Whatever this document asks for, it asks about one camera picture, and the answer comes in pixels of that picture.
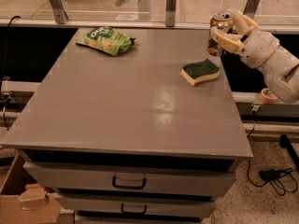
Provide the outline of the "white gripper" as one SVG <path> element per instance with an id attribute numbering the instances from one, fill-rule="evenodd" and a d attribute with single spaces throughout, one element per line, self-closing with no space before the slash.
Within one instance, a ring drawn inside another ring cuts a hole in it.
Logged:
<path id="1" fill-rule="evenodd" d="M 210 29 L 209 53 L 239 54 L 241 62 L 250 68 L 260 68 L 277 51 L 279 41 L 269 32 L 259 31 L 258 23 L 235 8 L 228 11 L 233 15 L 234 33 L 227 34 L 216 26 Z"/>

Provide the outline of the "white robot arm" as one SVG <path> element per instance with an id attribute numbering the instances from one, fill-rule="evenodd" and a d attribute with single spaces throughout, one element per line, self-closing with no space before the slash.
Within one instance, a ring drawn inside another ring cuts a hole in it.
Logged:
<path id="1" fill-rule="evenodd" d="M 236 35 L 217 27 L 210 29 L 211 39 L 224 50 L 236 54 L 252 69 L 263 74 L 267 88 L 284 103 L 299 100 L 299 59 L 280 45 L 271 33 L 261 31 L 258 23 L 241 11 L 230 8 Z"/>

